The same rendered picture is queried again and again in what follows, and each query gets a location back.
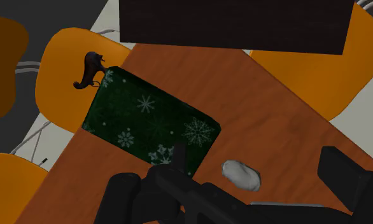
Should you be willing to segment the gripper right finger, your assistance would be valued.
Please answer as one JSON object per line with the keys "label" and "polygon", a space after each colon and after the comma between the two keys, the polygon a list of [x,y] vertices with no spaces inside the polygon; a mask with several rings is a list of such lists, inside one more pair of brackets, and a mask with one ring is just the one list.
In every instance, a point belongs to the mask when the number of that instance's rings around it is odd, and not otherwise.
{"label": "gripper right finger", "polygon": [[317,175],[353,213],[348,224],[373,224],[373,171],[364,169],[335,146],[324,146]]}

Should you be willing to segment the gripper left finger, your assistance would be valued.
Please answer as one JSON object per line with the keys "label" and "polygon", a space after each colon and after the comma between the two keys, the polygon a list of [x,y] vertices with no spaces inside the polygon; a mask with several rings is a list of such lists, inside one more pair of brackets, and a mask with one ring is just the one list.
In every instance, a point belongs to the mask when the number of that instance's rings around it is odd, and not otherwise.
{"label": "gripper left finger", "polygon": [[185,175],[186,149],[174,146],[169,165],[112,176],[94,224],[260,224],[261,215],[211,183],[199,184]]}

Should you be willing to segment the grey white lumpy object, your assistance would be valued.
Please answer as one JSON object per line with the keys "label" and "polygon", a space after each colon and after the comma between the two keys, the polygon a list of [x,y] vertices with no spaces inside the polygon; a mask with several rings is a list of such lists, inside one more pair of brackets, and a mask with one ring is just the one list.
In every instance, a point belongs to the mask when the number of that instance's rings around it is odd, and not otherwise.
{"label": "grey white lumpy object", "polygon": [[222,163],[222,175],[243,190],[257,192],[262,185],[260,173],[237,160]]}

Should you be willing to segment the green snowflake gift box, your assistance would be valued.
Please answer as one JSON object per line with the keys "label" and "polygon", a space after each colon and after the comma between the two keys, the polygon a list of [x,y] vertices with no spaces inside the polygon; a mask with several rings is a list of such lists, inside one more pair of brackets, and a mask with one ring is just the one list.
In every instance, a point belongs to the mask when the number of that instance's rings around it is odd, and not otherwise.
{"label": "green snowflake gift box", "polygon": [[184,143],[188,176],[221,132],[210,116],[115,66],[106,71],[82,127],[151,165],[170,164],[174,145]]}

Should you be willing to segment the orange chair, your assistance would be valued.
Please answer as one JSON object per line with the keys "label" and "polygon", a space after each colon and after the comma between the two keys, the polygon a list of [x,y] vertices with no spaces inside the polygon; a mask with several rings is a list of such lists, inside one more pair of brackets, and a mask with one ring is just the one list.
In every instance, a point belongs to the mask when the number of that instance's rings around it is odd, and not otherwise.
{"label": "orange chair", "polygon": [[28,32],[22,24],[0,17],[0,118],[15,102],[15,75],[39,71],[39,62],[20,60],[27,50],[28,41]]}
{"label": "orange chair", "polygon": [[250,57],[331,120],[373,78],[373,16],[354,4],[341,55],[252,50]]}
{"label": "orange chair", "polygon": [[16,155],[0,153],[0,224],[14,224],[48,171]]}
{"label": "orange chair", "polygon": [[26,142],[51,123],[76,132],[81,126],[97,89],[77,90],[74,81],[81,81],[84,58],[88,52],[104,56],[104,65],[121,66],[130,49],[104,37],[101,33],[71,27],[60,30],[48,42],[36,78],[35,98],[39,112],[48,120],[25,138],[14,150],[16,154]]}

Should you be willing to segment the brown wooden table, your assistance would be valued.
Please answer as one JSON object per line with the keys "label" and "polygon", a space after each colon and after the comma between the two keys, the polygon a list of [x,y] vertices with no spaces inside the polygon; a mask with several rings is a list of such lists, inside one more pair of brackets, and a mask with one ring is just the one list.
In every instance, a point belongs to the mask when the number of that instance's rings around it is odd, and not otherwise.
{"label": "brown wooden table", "polygon": [[[367,170],[373,158],[241,50],[137,44],[122,67],[214,118],[221,132],[194,180],[239,200],[344,206],[318,178],[322,146]],[[236,187],[222,163],[261,175],[257,192]],[[112,175],[145,176],[148,163],[79,129],[15,224],[93,224]]]}

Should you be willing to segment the dark brown animal figure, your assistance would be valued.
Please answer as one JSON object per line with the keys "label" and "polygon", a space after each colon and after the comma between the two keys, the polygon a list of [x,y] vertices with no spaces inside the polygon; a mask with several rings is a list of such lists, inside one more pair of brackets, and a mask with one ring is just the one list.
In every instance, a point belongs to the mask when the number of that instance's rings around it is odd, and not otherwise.
{"label": "dark brown animal figure", "polygon": [[89,85],[92,87],[99,87],[100,83],[94,80],[95,75],[101,71],[104,74],[108,70],[102,65],[103,55],[96,52],[88,52],[84,58],[84,72],[81,82],[75,81],[73,87],[75,89],[84,89]]}

